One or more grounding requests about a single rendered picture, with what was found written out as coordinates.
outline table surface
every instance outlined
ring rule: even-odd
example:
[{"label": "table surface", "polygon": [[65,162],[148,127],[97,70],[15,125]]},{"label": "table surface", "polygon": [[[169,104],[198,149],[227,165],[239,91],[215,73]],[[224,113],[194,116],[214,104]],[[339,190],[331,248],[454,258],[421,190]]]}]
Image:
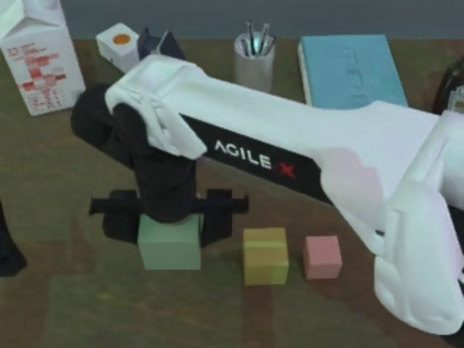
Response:
[{"label": "table surface", "polygon": [[[121,74],[93,41],[76,41],[87,84]],[[231,80],[231,41],[185,41],[187,57]],[[413,107],[429,109],[462,41],[392,41]],[[278,42],[273,93],[304,101],[297,41]],[[233,168],[207,161],[200,191],[249,194],[234,235],[204,250],[201,271],[144,271],[138,250],[103,236],[91,196],[135,187],[133,174],[74,137],[69,111],[30,117],[0,59],[0,197],[29,266],[0,280],[0,346],[8,348],[448,347],[393,318],[373,293],[373,255],[338,212]],[[244,288],[241,232],[285,227],[291,266],[283,286]],[[307,235],[337,235],[344,265],[333,281],[306,282]]]}]

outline orange circle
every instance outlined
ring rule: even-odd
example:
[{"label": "orange circle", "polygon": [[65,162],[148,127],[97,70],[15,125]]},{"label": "orange circle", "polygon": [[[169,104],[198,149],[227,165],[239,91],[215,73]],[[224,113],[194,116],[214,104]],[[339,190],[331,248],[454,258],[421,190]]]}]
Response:
[{"label": "orange circle", "polygon": [[128,34],[117,34],[113,37],[113,42],[117,45],[126,45],[131,40]]}]

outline pen holder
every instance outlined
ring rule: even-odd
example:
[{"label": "pen holder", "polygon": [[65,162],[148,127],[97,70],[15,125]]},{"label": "pen holder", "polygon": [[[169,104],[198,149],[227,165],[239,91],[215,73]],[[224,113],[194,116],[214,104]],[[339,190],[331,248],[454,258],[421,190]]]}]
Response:
[{"label": "pen holder", "polygon": [[[260,34],[255,33],[254,46],[258,48]],[[250,47],[250,39],[248,34],[239,35],[234,43],[234,64],[235,64],[235,82],[243,87],[252,88],[257,91],[270,93],[273,84],[273,66],[274,55],[276,48],[273,46],[266,55],[253,57],[249,52],[249,57],[244,51],[242,39],[245,39],[246,45]],[[268,38],[265,48],[270,44],[271,40]]]}]

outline pen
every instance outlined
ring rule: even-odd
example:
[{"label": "pen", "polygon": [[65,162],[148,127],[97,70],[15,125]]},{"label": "pen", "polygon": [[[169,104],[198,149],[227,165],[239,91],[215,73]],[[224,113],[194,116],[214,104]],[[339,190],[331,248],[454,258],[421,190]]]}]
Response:
[{"label": "pen", "polygon": [[274,47],[274,45],[276,44],[276,39],[277,39],[277,38],[276,38],[275,36],[273,36],[273,37],[270,39],[268,45],[266,46],[266,50],[265,50],[264,53],[262,54],[263,56],[267,56],[267,55],[269,54],[270,50],[271,50],[271,49]]},{"label": "pen", "polygon": [[241,42],[241,47],[244,50],[245,57],[249,57],[247,40],[243,38],[240,40],[240,42]]},{"label": "pen", "polygon": [[248,21],[246,24],[247,29],[248,29],[248,36],[249,36],[249,48],[252,56],[256,57],[256,49],[254,49],[254,28],[253,28],[253,22],[251,20]]},{"label": "pen", "polygon": [[262,27],[261,31],[261,38],[260,38],[260,47],[258,49],[258,56],[262,54],[262,50],[264,49],[264,44],[266,42],[266,38],[268,37],[269,32],[269,24],[265,23]]}]

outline robotic arm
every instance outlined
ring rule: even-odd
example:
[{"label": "robotic arm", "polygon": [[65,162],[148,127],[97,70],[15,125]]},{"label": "robotic arm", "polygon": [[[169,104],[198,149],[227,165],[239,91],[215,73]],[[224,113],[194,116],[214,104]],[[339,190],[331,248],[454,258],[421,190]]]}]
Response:
[{"label": "robotic arm", "polygon": [[449,205],[464,208],[464,119],[377,101],[316,109],[151,55],[105,93],[110,114],[136,110],[154,148],[195,160],[207,147],[185,120],[243,134],[313,159],[322,187],[376,256],[374,289],[400,320],[453,334],[464,320],[464,266]]}]

